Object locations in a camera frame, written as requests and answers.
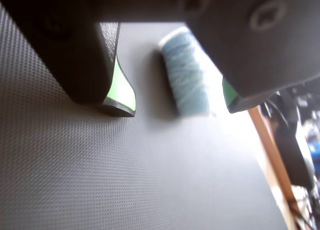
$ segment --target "green stripe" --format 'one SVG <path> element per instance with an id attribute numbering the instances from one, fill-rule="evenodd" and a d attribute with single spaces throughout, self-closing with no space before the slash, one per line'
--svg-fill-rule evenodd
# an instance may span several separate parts
<path id="1" fill-rule="evenodd" d="M 136 95 L 124 76 L 117 58 L 114 60 L 114 71 L 110 90 L 107 97 L 127 106 L 131 110 L 136 110 Z"/>

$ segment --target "black cable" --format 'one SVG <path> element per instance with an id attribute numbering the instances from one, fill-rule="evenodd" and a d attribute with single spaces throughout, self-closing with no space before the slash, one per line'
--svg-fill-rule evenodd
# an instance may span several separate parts
<path id="1" fill-rule="evenodd" d="M 295 210 L 295 209 L 294 209 L 293 207 L 291 207 L 290 205 L 289 205 L 289 208 L 290 208 L 290 211 L 293 212 L 295 215 L 297 215 L 299 218 L 301 218 L 301 219 L 305 222 L 305 224 L 307 224 L 308 227 L 310 227 L 311 230 L 315 230 L 314 227 L 311 226 L 311 224 L 301 215 L 300 212 L 298 212 L 297 210 Z"/>

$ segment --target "screw head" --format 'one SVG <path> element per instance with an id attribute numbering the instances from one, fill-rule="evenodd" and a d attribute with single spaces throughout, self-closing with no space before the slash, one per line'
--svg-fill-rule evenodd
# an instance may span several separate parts
<path id="1" fill-rule="evenodd" d="M 249 25 L 252 30 L 261 32 L 273 28 L 287 13 L 283 0 L 268 0 L 256 7 L 251 14 Z"/>
<path id="2" fill-rule="evenodd" d="M 201 13 L 208 5 L 210 0 L 178 0 L 180 9 L 191 15 Z"/>

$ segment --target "black mat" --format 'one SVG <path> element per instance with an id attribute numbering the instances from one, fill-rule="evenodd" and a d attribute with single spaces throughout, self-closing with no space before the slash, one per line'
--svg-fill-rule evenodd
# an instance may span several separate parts
<path id="1" fill-rule="evenodd" d="M 286 228 L 251 136 L 177 119 L 155 51 L 176 27 L 122 25 L 137 112 L 116 119 L 72 103 L 0 10 L 0 229 Z"/>

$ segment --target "blue thread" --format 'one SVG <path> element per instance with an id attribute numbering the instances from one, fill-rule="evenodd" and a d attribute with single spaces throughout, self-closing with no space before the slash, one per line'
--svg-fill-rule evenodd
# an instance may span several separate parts
<path id="1" fill-rule="evenodd" d="M 162 47 L 169 83 L 181 116 L 213 113 L 215 65 L 190 31 L 180 31 Z"/>

